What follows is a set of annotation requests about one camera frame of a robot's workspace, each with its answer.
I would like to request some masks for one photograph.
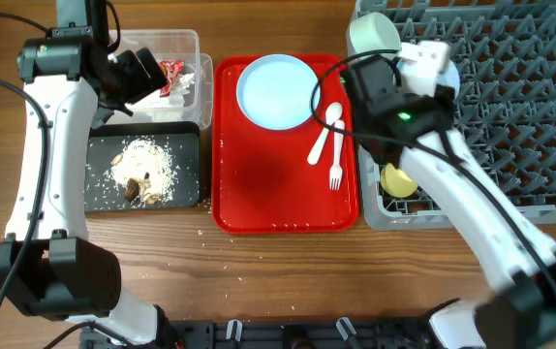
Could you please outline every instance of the cable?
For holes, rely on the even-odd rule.
[[[374,54],[384,54],[384,53],[394,54],[396,52],[397,52],[396,50],[392,50],[392,49],[370,50],[370,51],[358,53],[358,54],[352,55],[350,57],[347,57],[347,58],[343,59],[342,61],[334,64],[333,66],[331,66],[327,71],[325,71],[324,75],[317,81],[317,84],[315,84],[315,88],[313,88],[313,92],[312,92],[312,95],[311,95],[311,98],[310,98],[310,110],[312,112],[313,118],[315,118],[315,120],[317,122],[319,122],[320,124],[322,124],[326,129],[329,129],[330,131],[333,131],[333,132],[337,132],[339,134],[343,134],[345,136],[350,136],[350,137],[354,138],[355,140],[381,141],[381,142],[395,143],[395,144],[398,144],[398,145],[403,145],[403,146],[407,146],[407,147],[411,147],[411,148],[416,148],[416,149],[424,151],[424,152],[426,152],[426,153],[428,153],[432,156],[435,156],[435,157],[439,158],[440,160],[446,162],[447,164],[451,165],[458,172],[460,172],[462,175],[464,175],[466,178],[468,178],[468,180],[470,180],[470,182],[472,182],[472,184],[474,184],[478,188],[478,190],[482,193],[482,195],[484,195],[484,197],[498,210],[500,215],[502,215],[504,220],[507,222],[509,227],[512,229],[515,236],[519,239],[521,244],[523,244],[526,251],[528,251],[528,254],[530,254],[530,257],[532,257],[532,259],[536,263],[537,267],[539,267],[539,270],[541,271],[542,276],[545,278],[545,280],[549,284],[549,287],[551,288],[551,291],[553,292],[553,295],[556,298],[556,282],[553,279],[553,277],[551,276],[551,274],[549,273],[549,270],[547,269],[547,265],[542,261],[541,257],[539,256],[537,251],[532,246],[532,243],[525,237],[525,235],[523,234],[521,229],[517,226],[517,224],[514,222],[514,220],[510,217],[509,213],[504,209],[502,204],[500,204],[500,202],[498,202],[498,200],[493,196],[493,194],[491,194],[491,192],[484,185],[482,185],[482,183],[480,183],[480,181],[477,178],[475,178],[474,175],[472,173],[470,173],[467,169],[465,169],[463,166],[459,165],[457,162],[452,161],[446,155],[444,155],[444,154],[442,154],[442,153],[440,153],[440,152],[438,152],[438,151],[436,151],[432,148],[424,146],[421,143],[408,142],[408,141],[402,141],[402,140],[389,138],[389,137],[382,137],[382,136],[375,136],[375,135],[365,135],[365,134],[360,134],[360,133],[353,133],[353,132],[349,132],[349,131],[344,131],[344,130],[341,130],[341,129],[338,129],[336,127],[333,127],[331,125],[326,124],[317,115],[317,112],[315,111],[315,98],[314,97],[315,97],[318,89],[320,90],[320,95],[322,95],[321,91],[322,91],[322,85],[323,85],[324,80],[327,77],[329,77],[329,75],[332,74],[335,70],[342,67],[343,65],[346,65],[346,64],[348,64],[350,62],[353,62],[354,60],[362,58],[362,57],[366,57],[366,56],[370,56],[370,55],[374,55]]]
[[[7,296],[7,292],[9,292],[9,288],[11,287],[12,280],[14,276],[17,274],[17,270],[19,270],[22,266],[24,261],[24,257],[26,256],[26,252],[28,251],[29,241],[32,240],[35,229],[37,227],[37,223],[39,221],[39,216],[41,212],[42,200],[44,196],[44,187],[46,183],[46,173],[47,173],[47,157],[49,153],[49,130],[47,129],[47,118],[46,114],[42,110],[41,106],[31,97],[28,93],[22,91],[21,89],[13,86],[12,84],[0,80],[0,86],[3,86],[28,102],[28,104],[33,107],[37,116],[39,117],[39,125],[42,129],[42,157],[41,163],[39,165],[39,176],[37,177],[37,190],[35,191],[35,199],[33,201],[33,208],[30,215],[30,222],[28,224],[28,232],[26,233],[26,237],[24,238],[24,242],[22,243],[19,252],[17,252],[17,256],[15,257],[15,261],[11,266],[11,270],[5,278],[5,282],[3,282],[2,287],[0,288],[0,306],[3,303],[3,300]]]
[[[123,337],[122,335],[116,334],[114,332],[112,332],[111,330],[103,327],[102,325],[94,322],[94,321],[85,321],[85,322],[81,322],[78,324],[75,324],[73,326],[71,326],[70,328],[68,328],[67,330],[65,330],[63,333],[61,333],[60,335],[58,335],[56,338],[54,338],[50,343],[48,343],[44,349],[52,349],[54,346],[56,346],[56,344],[60,343],[63,339],[65,339],[68,335],[70,335],[71,333],[73,333],[74,331],[81,329],[81,328],[90,328],[91,330],[97,330],[109,337],[112,337],[118,341],[120,341],[121,343],[125,344],[126,346],[130,347],[130,348],[136,348],[136,345],[132,344],[132,342],[130,342],[129,340],[127,340],[125,337]]]
[[[21,22],[24,22],[24,23],[26,23],[26,24],[30,24],[30,25],[34,26],[35,28],[37,28],[37,29],[43,31],[44,33],[47,32],[47,28],[45,28],[45,27],[42,26],[41,24],[37,23],[36,21],[30,20],[30,19],[25,18],[25,17],[23,17],[23,16],[0,13],[0,18],[7,18],[7,19],[19,20],[19,21],[21,21]]]
[[[119,45],[121,44],[121,25],[119,24],[119,16],[116,15],[116,10],[111,2],[106,1],[106,6],[112,11],[112,16],[114,17],[114,23],[116,24],[116,40],[114,43],[108,46],[108,53],[114,53]]]

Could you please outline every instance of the blue plate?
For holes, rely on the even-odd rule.
[[[310,117],[315,72],[301,60],[271,54],[252,62],[237,81],[237,103],[255,124],[268,130],[288,130]],[[315,95],[315,108],[319,91]]]

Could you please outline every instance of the brown wood surface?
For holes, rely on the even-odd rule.
[[[0,0],[0,11],[55,24],[53,0]],[[345,54],[353,1],[115,1],[123,28],[192,28],[214,64],[236,54]],[[0,19],[0,78],[20,86],[15,57],[35,29]],[[0,88],[0,240],[21,165],[23,101]],[[114,252],[123,284],[171,319],[333,320],[418,315],[451,298],[491,295],[454,230],[375,232],[363,218],[339,234],[231,237],[205,202],[195,209],[88,217],[90,240]],[[556,238],[556,226],[543,227]],[[5,302],[0,347],[42,347],[69,325],[24,318]],[[61,348],[77,347],[77,334]]]

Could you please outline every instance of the red tray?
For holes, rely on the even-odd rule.
[[[320,76],[340,61],[328,54],[295,57]],[[312,117],[287,131],[265,130],[243,114],[235,90],[243,70],[259,56],[231,57],[215,72],[211,206],[216,224],[231,234],[335,232],[351,227],[358,216],[354,142],[346,137],[340,190],[329,190],[333,133],[315,166],[306,158],[322,126]],[[351,107],[338,73],[324,82],[319,111],[343,105],[352,128]]]

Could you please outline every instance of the yellow object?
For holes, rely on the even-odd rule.
[[[382,188],[395,198],[407,198],[416,192],[417,183],[392,164],[384,166],[381,176]]]

